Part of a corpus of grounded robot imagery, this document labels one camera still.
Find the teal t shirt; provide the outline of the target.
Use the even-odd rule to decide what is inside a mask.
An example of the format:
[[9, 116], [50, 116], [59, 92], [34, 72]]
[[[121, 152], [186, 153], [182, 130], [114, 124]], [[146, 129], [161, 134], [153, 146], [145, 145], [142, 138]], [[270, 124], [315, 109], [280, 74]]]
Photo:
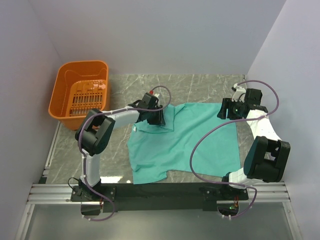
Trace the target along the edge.
[[169, 105], [164, 111], [165, 126], [147, 121], [132, 126], [127, 142], [133, 183], [154, 183], [167, 178], [168, 171], [190, 172], [223, 177], [240, 169], [240, 153], [235, 123], [217, 117], [219, 103], [190, 102]]

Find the orange plastic basket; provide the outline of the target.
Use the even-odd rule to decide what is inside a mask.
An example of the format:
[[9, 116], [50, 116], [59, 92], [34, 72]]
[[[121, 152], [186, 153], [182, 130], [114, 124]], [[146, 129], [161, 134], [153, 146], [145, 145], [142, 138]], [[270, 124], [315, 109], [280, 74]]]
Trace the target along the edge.
[[76, 131], [91, 109], [110, 109], [109, 67], [100, 60], [73, 61], [60, 67], [48, 113]]

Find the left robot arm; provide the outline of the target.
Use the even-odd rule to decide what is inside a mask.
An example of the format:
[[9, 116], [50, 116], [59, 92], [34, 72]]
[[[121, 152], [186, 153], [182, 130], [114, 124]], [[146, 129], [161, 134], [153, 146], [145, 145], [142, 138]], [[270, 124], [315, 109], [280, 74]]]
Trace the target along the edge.
[[159, 98], [152, 91], [142, 99], [116, 110], [101, 111], [91, 109], [76, 131], [75, 139], [82, 157], [81, 175], [78, 189], [74, 193], [84, 196], [88, 201], [105, 199], [105, 190], [101, 184], [100, 158], [106, 149], [113, 130], [130, 124], [147, 121], [150, 125], [164, 126], [164, 109]]

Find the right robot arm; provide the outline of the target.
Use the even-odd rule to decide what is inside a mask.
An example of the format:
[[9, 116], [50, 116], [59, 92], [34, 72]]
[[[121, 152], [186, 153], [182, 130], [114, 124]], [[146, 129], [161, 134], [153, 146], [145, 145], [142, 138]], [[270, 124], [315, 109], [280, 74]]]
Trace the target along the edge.
[[224, 98], [217, 117], [225, 120], [246, 119], [254, 141], [243, 167], [227, 173], [219, 187], [222, 200], [248, 199], [246, 186], [258, 183], [278, 183], [282, 180], [291, 146], [274, 131], [268, 110], [261, 105], [262, 92], [258, 89], [232, 87], [234, 95]]

